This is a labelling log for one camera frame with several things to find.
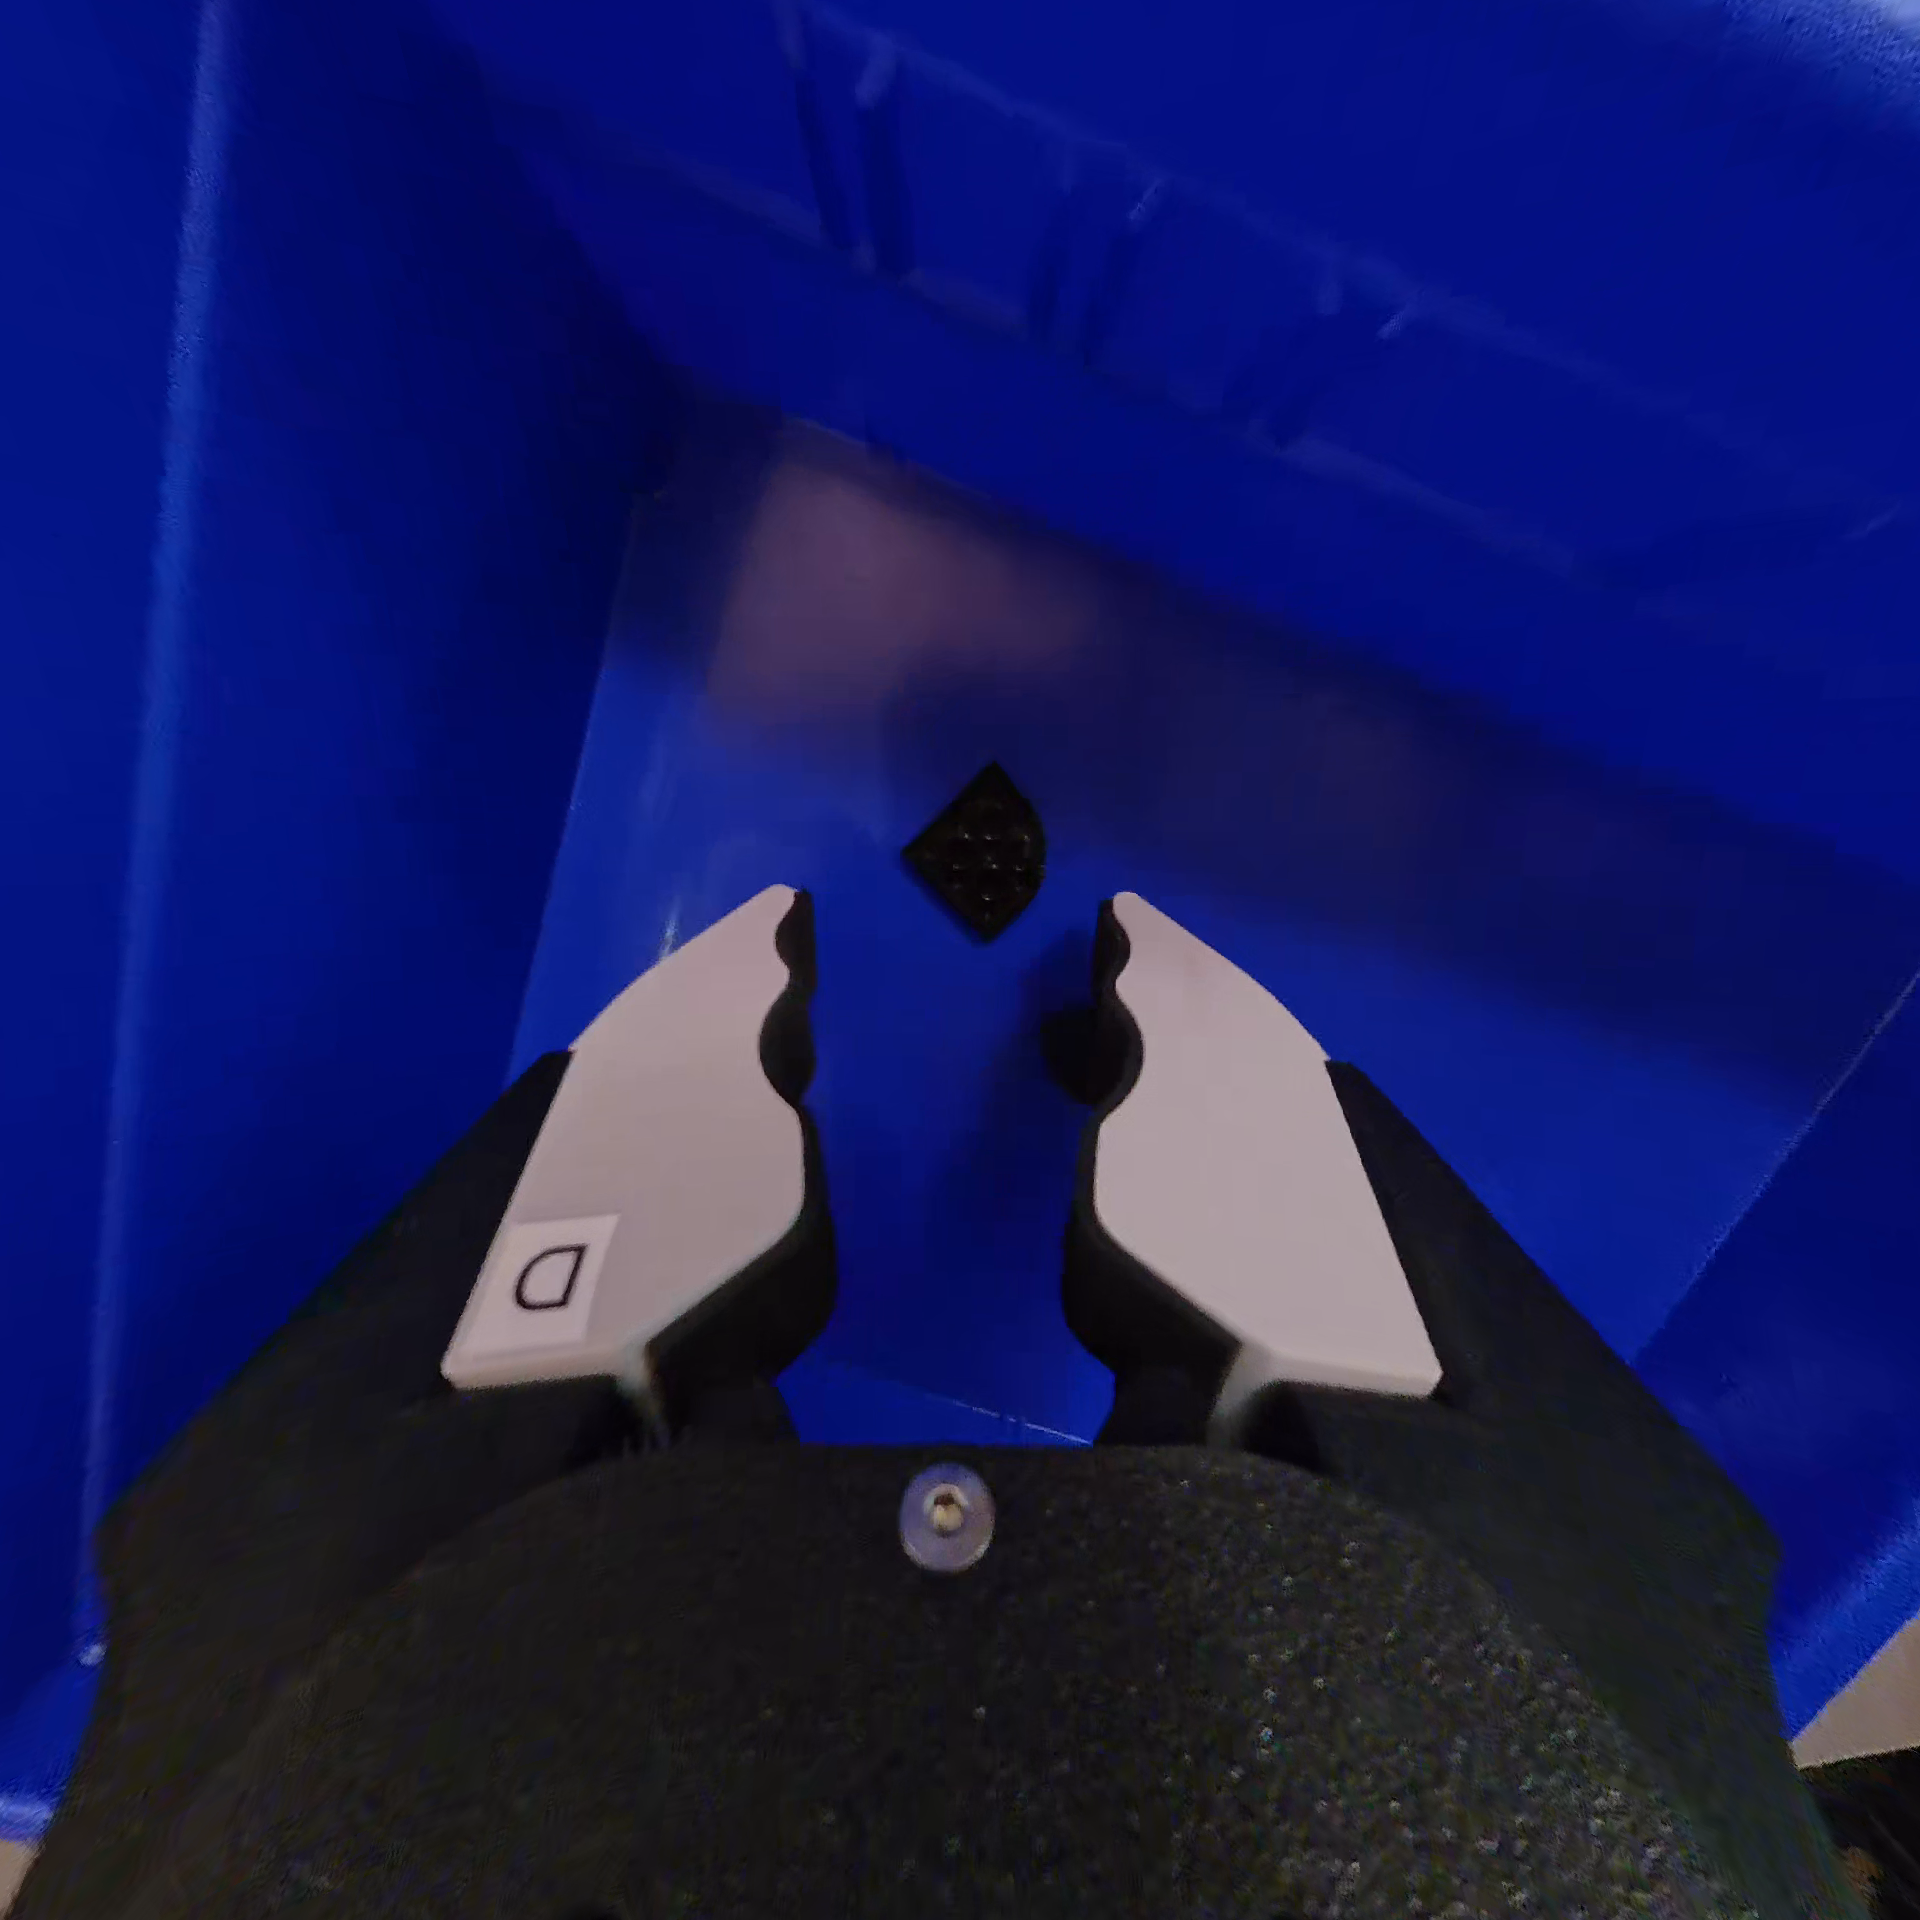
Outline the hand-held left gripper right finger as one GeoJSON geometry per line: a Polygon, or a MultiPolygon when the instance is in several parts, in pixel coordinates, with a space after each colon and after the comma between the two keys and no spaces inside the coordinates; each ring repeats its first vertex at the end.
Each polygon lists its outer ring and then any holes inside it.
{"type": "Polygon", "coordinates": [[[1333,1056],[1134,890],[1105,900],[1063,1306],[1115,1415],[1237,1445],[1283,1394],[1431,1405],[1444,1365],[1333,1056]]]}

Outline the black quarter-round lego plate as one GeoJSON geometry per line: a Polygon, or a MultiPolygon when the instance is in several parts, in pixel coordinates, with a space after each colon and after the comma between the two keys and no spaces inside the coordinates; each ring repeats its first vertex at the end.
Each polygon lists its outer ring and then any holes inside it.
{"type": "Polygon", "coordinates": [[[909,879],[981,947],[998,943],[1035,906],[1047,860],[1041,809],[996,761],[901,853],[909,879]]]}

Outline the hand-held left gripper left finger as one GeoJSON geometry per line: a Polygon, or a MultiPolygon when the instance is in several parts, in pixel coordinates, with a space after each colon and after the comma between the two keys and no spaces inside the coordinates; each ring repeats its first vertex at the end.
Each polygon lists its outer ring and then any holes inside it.
{"type": "Polygon", "coordinates": [[[838,1295],[817,984],[813,895],[771,884],[578,1034],[445,1348],[452,1389],[610,1380],[669,1436],[804,1356],[838,1295]]]}

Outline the large blue plastic bin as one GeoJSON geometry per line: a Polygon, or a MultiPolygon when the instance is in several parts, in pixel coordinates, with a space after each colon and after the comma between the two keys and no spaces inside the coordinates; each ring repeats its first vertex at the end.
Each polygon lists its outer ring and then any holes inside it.
{"type": "Polygon", "coordinates": [[[5,1843],[97,1528],[815,900],[829,1445],[1088,1443],[1096,915],[1917,1632],[1917,4],[5,4],[5,1843]],[[996,761],[1033,906],[902,849],[996,761]]]}

